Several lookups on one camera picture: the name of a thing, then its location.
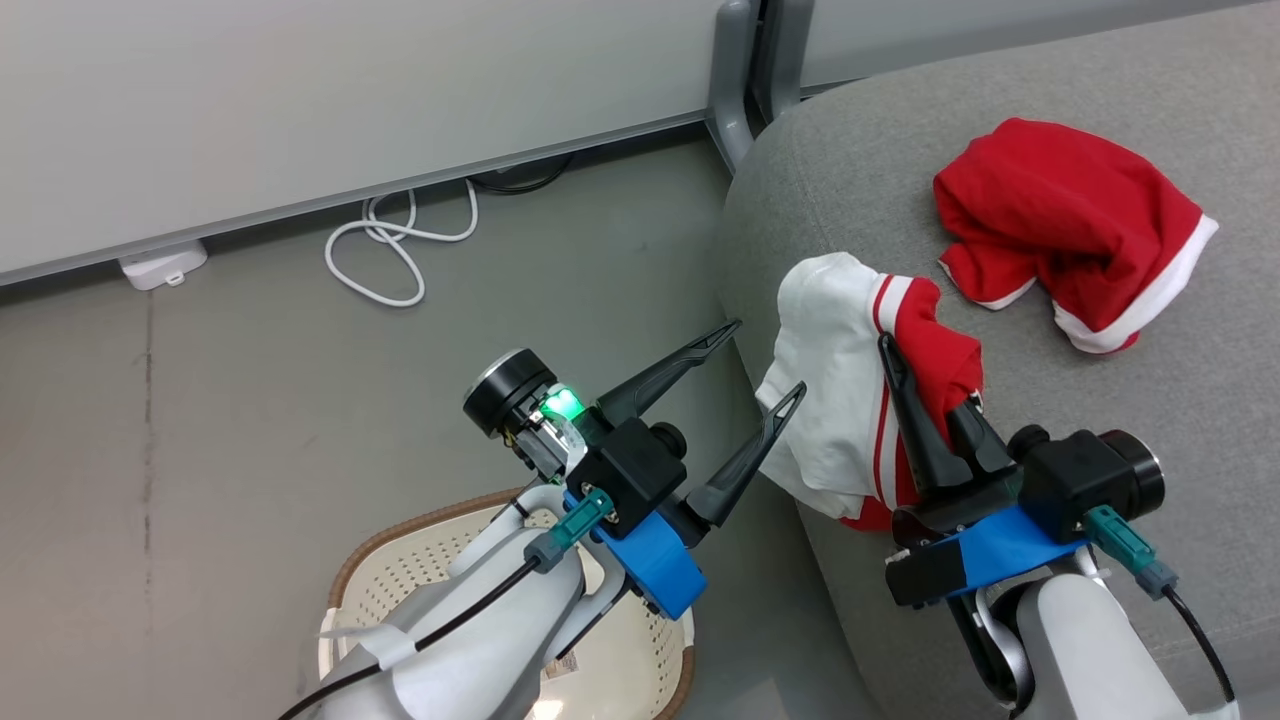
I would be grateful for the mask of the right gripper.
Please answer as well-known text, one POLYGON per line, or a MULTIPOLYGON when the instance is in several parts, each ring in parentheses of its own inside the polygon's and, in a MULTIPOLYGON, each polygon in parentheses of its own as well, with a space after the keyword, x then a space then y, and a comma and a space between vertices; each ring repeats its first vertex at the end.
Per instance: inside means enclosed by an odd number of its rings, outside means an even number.
POLYGON ((1153 600, 1166 591, 1166 566, 1132 521, 1160 509, 1164 470, 1125 430, 1078 430, 1051 439, 1019 430, 1009 447, 972 395, 947 413, 954 452, 925 410, 916 375, 896 340, 883 333, 879 357, 916 492, 951 495, 974 480, 1021 474, 1018 501, 973 527, 887 564, 884 579, 900 606, 947 600, 1024 575, 1085 544, 1129 571, 1153 600))

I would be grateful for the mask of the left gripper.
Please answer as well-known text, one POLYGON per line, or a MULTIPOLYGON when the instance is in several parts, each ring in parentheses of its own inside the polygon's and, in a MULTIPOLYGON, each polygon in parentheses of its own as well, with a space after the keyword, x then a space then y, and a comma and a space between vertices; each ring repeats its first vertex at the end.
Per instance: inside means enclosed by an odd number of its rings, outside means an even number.
MULTIPOLYGON (((699 532, 678 520, 673 501, 687 475, 685 439, 672 425, 649 425, 641 415, 741 324, 727 320, 708 331, 593 404, 561 383, 532 350, 518 348, 495 361, 463 402, 485 436, 502 439, 543 480, 562 486, 570 507, 594 489, 607 496, 613 507, 593 538, 614 553, 648 607, 669 620, 691 609, 707 580, 689 552, 699 532)), ((701 525, 723 527, 805 395, 806 383, 796 383, 764 414, 758 433, 685 497, 701 525)))

